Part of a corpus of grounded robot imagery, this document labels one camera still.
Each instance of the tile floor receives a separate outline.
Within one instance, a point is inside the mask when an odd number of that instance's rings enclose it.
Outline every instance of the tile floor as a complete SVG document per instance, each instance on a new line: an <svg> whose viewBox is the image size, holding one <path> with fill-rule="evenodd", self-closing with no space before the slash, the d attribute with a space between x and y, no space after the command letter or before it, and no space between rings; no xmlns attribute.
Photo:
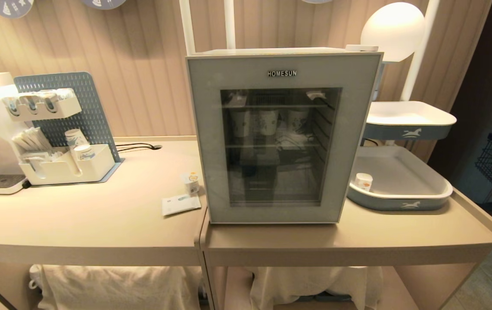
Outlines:
<svg viewBox="0 0 492 310"><path fill-rule="evenodd" d="M443 310L492 310L492 252Z"/></svg>

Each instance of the beige wall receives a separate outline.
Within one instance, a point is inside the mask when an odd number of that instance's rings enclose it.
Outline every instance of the beige wall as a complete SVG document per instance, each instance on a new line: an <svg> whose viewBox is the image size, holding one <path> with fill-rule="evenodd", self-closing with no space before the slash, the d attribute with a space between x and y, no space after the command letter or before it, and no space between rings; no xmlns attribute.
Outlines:
<svg viewBox="0 0 492 310"><path fill-rule="evenodd" d="M238 48L344 47L368 17L394 0L235 0ZM423 12L427 0L408 0ZM190 0L196 50L225 48L223 0ZM449 111L491 0L443 0L413 91ZM178 0L128 0L101 11L78 0L37 1L17 20L0 16L0 72L88 71L116 136L195 133ZM380 100L398 100L410 58L389 65ZM415 152L429 157L433 143Z"/></svg>

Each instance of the gray pegboard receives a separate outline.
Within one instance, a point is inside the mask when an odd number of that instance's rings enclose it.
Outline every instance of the gray pegboard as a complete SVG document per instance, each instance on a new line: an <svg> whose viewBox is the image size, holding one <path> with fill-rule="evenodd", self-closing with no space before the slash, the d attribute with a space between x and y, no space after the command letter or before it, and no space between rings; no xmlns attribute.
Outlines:
<svg viewBox="0 0 492 310"><path fill-rule="evenodd" d="M79 128L91 144L110 145L114 161L119 163L120 155L112 138L108 121L100 104L100 98L88 72L69 72L42 74L14 78L18 92L36 92L56 88L72 88L79 100L82 111L69 118L33 121L34 126L41 127L53 146L67 146L64 132Z"/></svg>

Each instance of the white towel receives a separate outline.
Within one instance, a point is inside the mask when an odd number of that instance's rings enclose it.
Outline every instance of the white towel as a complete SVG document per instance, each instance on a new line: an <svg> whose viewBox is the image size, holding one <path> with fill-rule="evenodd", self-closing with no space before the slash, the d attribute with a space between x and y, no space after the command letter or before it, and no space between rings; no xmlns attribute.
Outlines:
<svg viewBox="0 0 492 310"><path fill-rule="evenodd" d="M44 310L199 310L200 267L43 265Z"/></svg>
<svg viewBox="0 0 492 310"><path fill-rule="evenodd" d="M383 286L382 267L248 267L254 273L252 310L272 310L300 296L329 291L350 295L358 310L376 310Z"/></svg>

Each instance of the gray tray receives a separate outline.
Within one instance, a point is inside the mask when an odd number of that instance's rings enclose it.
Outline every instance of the gray tray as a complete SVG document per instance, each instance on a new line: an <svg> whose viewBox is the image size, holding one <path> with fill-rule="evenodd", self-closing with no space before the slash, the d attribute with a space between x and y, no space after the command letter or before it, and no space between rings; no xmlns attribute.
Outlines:
<svg viewBox="0 0 492 310"><path fill-rule="evenodd" d="M372 102L363 138L437 140L447 137L457 119L420 101Z"/></svg>
<svg viewBox="0 0 492 310"><path fill-rule="evenodd" d="M354 185L357 173L372 175L370 192ZM417 156L399 146L360 147L348 198L380 211L437 210L453 187Z"/></svg>

